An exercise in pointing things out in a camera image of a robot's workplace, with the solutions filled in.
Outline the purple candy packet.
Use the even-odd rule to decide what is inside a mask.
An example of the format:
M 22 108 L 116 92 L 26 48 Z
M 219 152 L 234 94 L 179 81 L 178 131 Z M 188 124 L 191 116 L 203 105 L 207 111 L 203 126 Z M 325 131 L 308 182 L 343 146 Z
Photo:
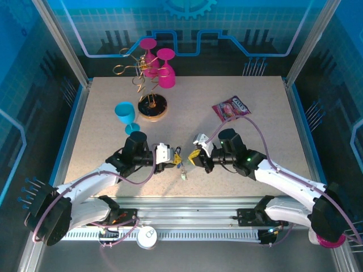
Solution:
M 251 113 L 248 107 L 236 95 L 221 103 L 213 105 L 212 109 L 222 122 L 229 118 L 235 120 L 237 119 L 237 116 L 245 116 Z

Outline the pink plastic goblet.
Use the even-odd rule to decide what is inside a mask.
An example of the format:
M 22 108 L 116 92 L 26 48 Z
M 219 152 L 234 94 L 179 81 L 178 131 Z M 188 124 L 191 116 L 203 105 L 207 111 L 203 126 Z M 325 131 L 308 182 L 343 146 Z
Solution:
M 169 48 L 162 48 L 157 51 L 157 57 L 164 61 L 164 64 L 157 70 L 160 87 L 165 89 L 173 88 L 176 84 L 176 76 L 169 61 L 175 57 L 175 52 Z
M 140 57 L 140 68 L 143 74 L 149 78 L 158 76 L 159 61 L 151 52 L 156 45 L 156 40 L 152 38 L 145 38 L 140 41 L 140 47 L 145 50 L 145 54 Z

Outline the aluminium frame post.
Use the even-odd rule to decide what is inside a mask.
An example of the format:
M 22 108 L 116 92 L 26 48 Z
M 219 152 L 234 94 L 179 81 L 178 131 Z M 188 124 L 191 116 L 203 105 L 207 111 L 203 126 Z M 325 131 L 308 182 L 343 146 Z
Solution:
M 310 54 L 313 52 L 316 44 L 321 39 L 323 32 L 328 26 L 331 18 L 337 10 L 341 0 L 326 0 L 319 16 L 317 17 L 307 39 L 305 40 L 302 49 L 298 53 L 287 77 L 285 80 L 285 87 L 291 88 L 304 65 L 309 59 Z
M 84 88 L 88 88 L 90 81 L 86 72 L 84 71 L 81 62 L 79 61 L 71 43 L 61 28 L 56 19 L 54 12 L 46 0 L 31 0 L 40 14 L 43 22 L 47 26 L 49 32 L 52 34 L 57 46 L 67 60 L 70 68 L 77 77 L 78 81 Z

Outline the blue plastic goblet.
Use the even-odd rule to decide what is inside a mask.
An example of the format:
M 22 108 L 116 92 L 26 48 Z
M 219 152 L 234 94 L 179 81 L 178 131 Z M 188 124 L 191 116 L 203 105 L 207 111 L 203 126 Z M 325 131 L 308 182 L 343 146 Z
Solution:
M 135 123 L 136 113 L 131 102 L 123 101 L 115 106 L 115 114 L 119 121 L 126 125 L 125 132 L 131 135 L 134 131 L 140 131 L 139 124 Z

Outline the white round cap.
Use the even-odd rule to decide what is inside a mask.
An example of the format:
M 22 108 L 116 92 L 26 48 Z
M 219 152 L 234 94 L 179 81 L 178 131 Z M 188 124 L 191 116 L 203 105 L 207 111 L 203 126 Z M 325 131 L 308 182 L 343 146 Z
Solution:
M 151 226 L 141 227 L 137 234 L 137 244 L 142 249 L 153 248 L 158 240 L 157 231 Z

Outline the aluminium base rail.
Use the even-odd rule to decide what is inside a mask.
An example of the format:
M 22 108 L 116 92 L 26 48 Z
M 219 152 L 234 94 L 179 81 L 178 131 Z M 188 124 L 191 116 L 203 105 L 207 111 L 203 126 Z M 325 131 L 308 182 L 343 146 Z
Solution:
M 261 197 L 114 197 L 122 208 L 137 209 L 140 223 L 159 229 L 238 228 L 237 209 L 253 209 Z

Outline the pink tape roll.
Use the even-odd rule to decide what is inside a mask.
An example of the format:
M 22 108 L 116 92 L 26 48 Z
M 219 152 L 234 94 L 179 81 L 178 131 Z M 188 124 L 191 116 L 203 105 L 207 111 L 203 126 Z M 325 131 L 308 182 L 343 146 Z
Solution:
M 346 237 L 344 235 L 341 235 L 338 239 L 337 242 L 330 242 L 327 241 L 325 239 L 323 239 L 322 237 L 318 236 L 314 231 L 310 231 L 308 234 L 309 240 L 312 244 L 314 245 L 320 245 L 324 248 L 338 248 L 340 246 L 342 246 L 345 241 L 346 241 Z

